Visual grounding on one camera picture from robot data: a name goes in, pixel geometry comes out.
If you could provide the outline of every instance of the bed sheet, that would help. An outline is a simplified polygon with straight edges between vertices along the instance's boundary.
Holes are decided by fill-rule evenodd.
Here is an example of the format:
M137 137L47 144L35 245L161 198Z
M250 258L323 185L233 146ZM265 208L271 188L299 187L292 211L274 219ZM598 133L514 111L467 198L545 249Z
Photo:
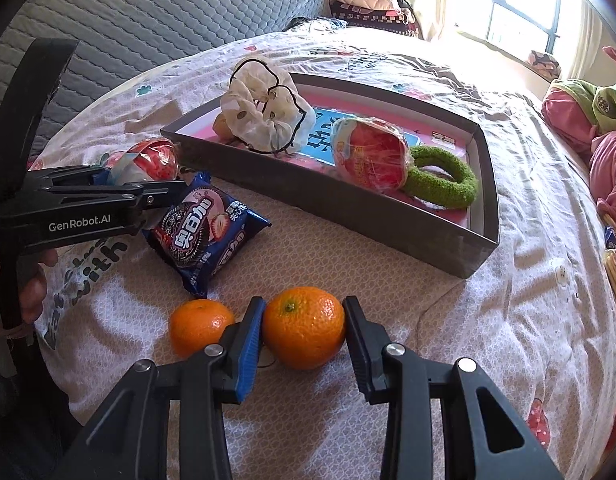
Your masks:
M405 93L478 122L496 175L501 240L470 279L217 181L273 226L214 277L210 298L242 314L252 295L269 299L288 286L355 294L369 319L425 358L474 357L529 418L567 480L590 478L616 410L616 305L585 169L568 161L530 96L465 84L429 44L408 40L370 29L288 32L169 63L80 113L34 168L93 164L105 152L158 136L160 127L221 95L237 60L252 53L293 72ZM67 248L47 274L51 293L36 329L48 369L80 422L135 360L175 360L168 315L188 295L143 237ZM385 417L384 408L368 406L358 393L345 348L320 370L260 370L244 405L225 410L234 477L377 478ZM171 478L178 476L177 420L174 405ZM434 446L440 479L438 426Z

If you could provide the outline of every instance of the person's hand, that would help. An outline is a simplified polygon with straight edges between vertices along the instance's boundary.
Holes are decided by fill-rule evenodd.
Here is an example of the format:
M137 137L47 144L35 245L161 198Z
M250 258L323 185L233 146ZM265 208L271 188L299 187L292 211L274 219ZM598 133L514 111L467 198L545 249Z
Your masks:
M53 267L57 263L57 251L51 249L41 254L40 263ZM41 316L42 301L48 293L48 282L41 266L37 275L32 278L19 293L21 305L21 319L24 323L32 324Z

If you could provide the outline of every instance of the gray quilted mattress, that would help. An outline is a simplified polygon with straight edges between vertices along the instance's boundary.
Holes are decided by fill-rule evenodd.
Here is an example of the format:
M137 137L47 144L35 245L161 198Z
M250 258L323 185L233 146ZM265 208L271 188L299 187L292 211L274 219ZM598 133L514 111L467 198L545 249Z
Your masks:
M28 0L0 40L0 103L33 38L80 45L37 131L33 154L77 113L135 75L234 40L328 14L327 0Z

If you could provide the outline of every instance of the tangerine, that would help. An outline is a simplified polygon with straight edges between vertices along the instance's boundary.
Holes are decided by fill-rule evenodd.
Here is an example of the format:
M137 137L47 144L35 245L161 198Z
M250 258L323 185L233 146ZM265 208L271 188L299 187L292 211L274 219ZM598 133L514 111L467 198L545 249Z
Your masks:
M168 322L172 349L188 358L212 343L219 343L224 329L234 323L234 315L213 300L193 300L179 305Z
M344 308L313 286L289 288L266 306L264 343L286 366L311 370L332 359L344 342Z

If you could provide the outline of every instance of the pink stuffed toy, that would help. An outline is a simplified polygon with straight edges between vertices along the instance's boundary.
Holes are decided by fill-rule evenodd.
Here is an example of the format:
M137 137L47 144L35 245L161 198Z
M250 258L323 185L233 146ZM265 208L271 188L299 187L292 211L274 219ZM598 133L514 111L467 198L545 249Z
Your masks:
M597 136L579 103L568 92L551 86L542 103L544 120L588 164L590 143Z
M616 48L605 46L604 52L616 61ZM592 150L590 192L600 215L616 222L616 132L592 140Z

